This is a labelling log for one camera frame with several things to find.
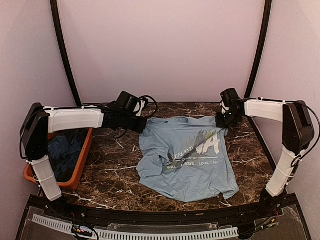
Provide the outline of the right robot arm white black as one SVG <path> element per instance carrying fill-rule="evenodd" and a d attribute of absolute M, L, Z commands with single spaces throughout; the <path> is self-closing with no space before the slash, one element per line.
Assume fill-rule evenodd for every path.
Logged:
<path fill-rule="evenodd" d="M 268 98 L 240 98 L 235 88 L 221 94 L 216 125 L 229 128 L 243 117 L 262 118 L 282 124 L 282 153 L 265 191 L 273 198 L 281 195 L 303 158 L 314 146 L 315 129 L 311 115 L 314 111 L 302 100 L 288 101 Z"/>

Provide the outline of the light blue printed t-shirt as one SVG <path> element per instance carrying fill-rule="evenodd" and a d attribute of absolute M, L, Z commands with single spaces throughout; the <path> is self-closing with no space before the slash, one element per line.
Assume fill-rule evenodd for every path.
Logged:
<path fill-rule="evenodd" d="M 184 203 L 239 191 L 225 136 L 213 116 L 151 118 L 139 137 L 140 184 Z"/>

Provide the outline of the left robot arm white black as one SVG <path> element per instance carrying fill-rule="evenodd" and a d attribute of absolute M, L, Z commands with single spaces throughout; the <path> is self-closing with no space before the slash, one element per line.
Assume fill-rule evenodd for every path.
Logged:
<path fill-rule="evenodd" d="M 44 195 L 52 202 L 51 210 L 58 217 L 67 218 L 71 208 L 60 199 L 62 191 L 50 164 L 49 134 L 99 128 L 142 134 L 147 120 L 154 116 L 153 113 L 142 116 L 142 112 L 153 100 L 149 95 L 136 97 L 122 91 L 117 100 L 107 105 L 49 107 L 36 102 L 31 106 L 20 129 L 19 154 L 22 160 L 31 165 Z"/>

